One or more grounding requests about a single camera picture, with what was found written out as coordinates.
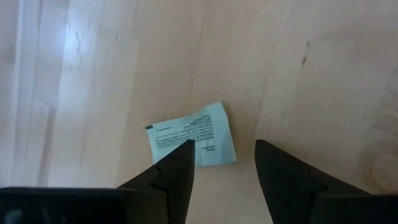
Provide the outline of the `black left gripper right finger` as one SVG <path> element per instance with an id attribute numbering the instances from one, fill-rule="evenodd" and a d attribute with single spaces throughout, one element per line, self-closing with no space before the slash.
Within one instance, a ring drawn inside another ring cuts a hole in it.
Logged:
<path id="1" fill-rule="evenodd" d="M 397 195 L 374 195 L 258 139 L 257 176 L 274 223 L 397 223 Z"/>

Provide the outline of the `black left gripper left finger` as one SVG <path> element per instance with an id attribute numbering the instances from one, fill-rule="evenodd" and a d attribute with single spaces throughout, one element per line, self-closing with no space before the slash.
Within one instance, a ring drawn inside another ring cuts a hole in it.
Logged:
<path id="1" fill-rule="evenodd" d="M 1 223 L 185 223 L 194 176 L 188 140 L 114 189 L 2 188 Z"/>

